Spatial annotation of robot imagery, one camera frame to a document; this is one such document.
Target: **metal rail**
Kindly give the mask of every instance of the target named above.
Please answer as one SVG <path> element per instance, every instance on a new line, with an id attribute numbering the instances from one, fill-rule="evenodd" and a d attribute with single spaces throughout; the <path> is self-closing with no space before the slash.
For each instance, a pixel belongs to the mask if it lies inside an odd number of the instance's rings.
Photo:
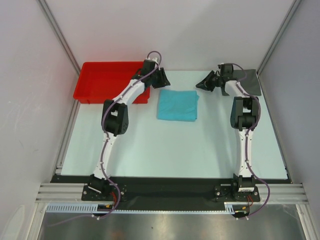
<path id="1" fill-rule="evenodd" d="M 264 184 L 256 185 L 259 190 L 261 202 L 268 195 Z M 308 199 L 302 184 L 270 184 L 270 199 L 267 204 L 302 204 L 307 205 Z M 36 203 L 99 203 L 82 201 L 83 183 L 43 183 L 40 186 Z"/>

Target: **metal floor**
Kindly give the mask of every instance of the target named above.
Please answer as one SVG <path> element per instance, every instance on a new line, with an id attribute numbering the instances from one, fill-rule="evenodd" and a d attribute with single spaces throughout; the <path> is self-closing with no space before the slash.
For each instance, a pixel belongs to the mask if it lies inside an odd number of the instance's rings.
<path id="1" fill-rule="evenodd" d="M 47 226 L 74 216 L 76 214 L 46 213 L 38 240 L 306 239 L 295 205 L 267 205 L 249 220 L 215 214 L 114 213 L 99 221 L 82 217 Z"/>

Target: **black strip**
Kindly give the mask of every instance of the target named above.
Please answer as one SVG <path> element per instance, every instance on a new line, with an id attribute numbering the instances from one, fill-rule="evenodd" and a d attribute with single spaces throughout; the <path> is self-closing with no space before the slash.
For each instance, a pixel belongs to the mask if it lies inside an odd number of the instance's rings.
<path id="1" fill-rule="evenodd" d="M 50 183 L 52 184 L 86 184 L 90 176 L 82 175 L 58 175 L 52 176 Z"/>
<path id="2" fill-rule="evenodd" d="M 231 178 L 181 178 L 181 177 L 125 177 L 112 176 L 111 180 L 117 184 L 143 184 L 143 185 L 220 185 L 230 184 Z M 86 184 L 89 176 L 84 175 L 53 175 L 51 183 L 57 184 Z M 268 184 L 290 184 L 290 179 L 265 179 Z"/>
<path id="3" fill-rule="evenodd" d="M 223 211 L 210 185 L 130 184 L 117 209 L 133 211 Z"/>

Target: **cable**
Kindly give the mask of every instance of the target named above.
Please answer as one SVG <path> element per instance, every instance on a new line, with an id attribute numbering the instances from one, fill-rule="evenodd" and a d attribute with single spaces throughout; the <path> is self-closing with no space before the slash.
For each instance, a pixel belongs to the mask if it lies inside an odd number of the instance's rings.
<path id="1" fill-rule="evenodd" d="M 248 206 L 248 207 L 251 207 L 254 204 L 254 200 L 250 195 L 246 196 L 246 198 L 248 199 L 248 203 L 251 201 L 251 204 Z"/>
<path id="2" fill-rule="evenodd" d="M 114 204 L 116 204 L 117 197 L 116 197 L 115 193 L 112 191 L 110 194 L 111 194 L 112 197 L 113 197 Z"/>
<path id="3" fill-rule="evenodd" d="M 137 83 L 141 82 L 143 79 L 149 77 L 151 74 L 153 74 L 153 73 L 159 68 L 159 65 L 160 65 L 160 63 L 161 63 L 161 61 L 162 61 L 162 55 L 161 55 L 160 52 L 154 50 L 154 51 L 151 51 L 151 52 L 148 53 L 147 58 L 149 58 L 149 56 L 150 56 L 151 54 L 153 54 L 153 53 L 156 53 L 156 54 L 159 55 L 159 63 L 156 64 L 156 67 L 155 67 L 152 71 L 150 71 L 148 74 L 142 76 L 140 79 L 138 79 L 137 81 L 135 81 L 132 86 L 128 87 L 128 89 L 123 93 L 122 97 L 123 97 L 134 85 L 136 85 Z M 108 107 L 108 109 L 105 111 L 105 113 L 104 113 L 104 115 L 103 115 L 103 118 L 102 118 L 102 121 L 101 121 L 101 126 L 102 126 L 103 132 L 106 134 L 106 141 L 105 141 L 105 143 L 104 143 L 104 145 L 103 145 L 103 148 L 102 148 L 102 151 L 101 151 L 101 155 L 100 155 L 100 167 L 101 167 L 102 174 L 103 174 L 103 176 L 105 177 L 105 179 L 106 179 L 111 185 L 113 185 L 113 186 L 115 187 L 115 189 L 117 190 L 117 193 L 118 193 L 118 197 L 116 197 L 116 202 L 114 203 L 113 208 L 112 208 L 107 214 L 105 214 L 104 216 L 98 216 L 98 217 L 96 218 L 97 220 L 99 220 L 99 219 L 104 219 L 104 218 L 106 218 L 110 213 L 112 213 L 112 212 L 117 208 L 117 206 L 118 206 L 118 204 L 119 204 L 119 202 L 120 202 L 120 198 L 121 198 L 121 191 L 120 191 L 119 187 L 107 176 L 106 171 L 105 171 L 105 169 L 104 169 L 104 167 L 103 167 L 103 165 L 104 165 L 103 157 L 104 157 L 104 153 L 105 153 L 105 150 L 106 150 L 106 147 L 107 147 L 107 143 L 108 143 L 108 141 L 109 141 L 109 139 L 110 139 L 110 138 L 109 138 L 109 133 L 108 133 L 108 132 L 106 131 L 106 129 L 104 128 L 104 126 L 105 126 L 105 121 L 106 121 L 107 115 L 108 115 L 108 113 L 110 112 L 110 110 L 112 109 L 112 107 L 113 107 L 118 101 L 120 101 L 120 99 L 121 99 L 121 98 L 119 97 L 118 99 L 114 100 L 114 102 Z M 48 224 L 47 227 L 58 226 L 58 225 L 61 225 L 61 224 L 65 224 L 65 223 L 67 223 L 67 222 L 70 222 L 70 221 L 72 221 L 72 220 L 82 218 L 82 217 L 94 217 L 94 215 L 93 215 L 93 214 L 82 214 L 82 215 L 74 216 L 74 217 L 71 217 L 71 218 L 69 218 L 69 219 L 66 219 L 66 220 L 57 222 L 57 223 Z"/>
<path id="4" fill-rule="evenodd" d="M 251 94 L 248 94 L 248 93 L 247 93 L 245 90 L 243 90 L 242 87 L 241 87 L 241 83 L 240 83 L 240 82 L 247 78 L 247 73 L 246 73 L 246 71 L 245 71 L 240 65 L 238 65 L 238 64 L 236 64 L 236 63 L 226 63 L 226 64 L 235 65 L 235 66 L 237 66 L 238 68 L 240 68 L 240 69 L 244 72 L 244 76 L 243 76 L 242 78 L 238 79 L 238 81 L 236 81 L 236 87 L 239 89 L 239 91 L 240 91 L 243 95 L 245 95 L 245 96 L 247 96 L 247 97 L 250 97 L 250 98 L 252 98 L 253 100 L 255 100 L 255 101 L 257 102 L 257 105 L 258 105 L 258 108 L 259 108 L 259 109 L 258 109 L 257 120 L 255 121 L 255 123 L 254 123 L 251 127 L 249 127 L 249 128 L 247 129 L 247 131 L 246 131 L 246 133 L 245 133 L 245 163 L 246 163 L 249 171 L 251 172 L 251 174 L 252 174 L 258 181 L 262 182 L 262 183 L 266 186 L 266 188 L 267 188 L 267 190 L 268 190 L 268 194 L 267 194 L 267 197 L 266 197 L 263 205 L 262 205 L 257 211 L 249 214 L 249 216 L 252 216 L 252 215 L 255 215 L 256 213 L 258 213 L 265 205 L 267 205 L 267 203 L 268 203 L 268 201 L 269 201 L 269 198 L 270 198 L 270 192 L 271 192 L 268 183 L 266 183 L 264 180 L 262 180 L 261 178 L 259 178 L 259 177 L 254 173 L 254 171 L 253 171 L 252 168 L 250 167 L 249 160 L 248 160 L 248 141 L 249 141 L 249 134 L 248 134 L 248 133 L 249 133 L 249 131 L 251 131 L 252 129 L 254 129 L 254 128 L 258 125 L 258 122 L 259 122 L 260 117 L 261 117 L 261 105 L 260 105 L 260 102 L 259 102 L 259 100 L 258 100 L 258 98 L 257 98 L 256 96 L 251 95 Z"/>

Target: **blue towel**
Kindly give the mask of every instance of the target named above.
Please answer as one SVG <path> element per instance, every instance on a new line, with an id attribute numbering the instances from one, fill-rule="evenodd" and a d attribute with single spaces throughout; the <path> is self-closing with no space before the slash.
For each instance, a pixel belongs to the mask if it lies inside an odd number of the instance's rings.
<path id="1" fill-rule="evenodd" d="M 194 122 L 198 117 L 197 91 L 162 89 L 159 94 L 157 118 L 168 121 Z"/>

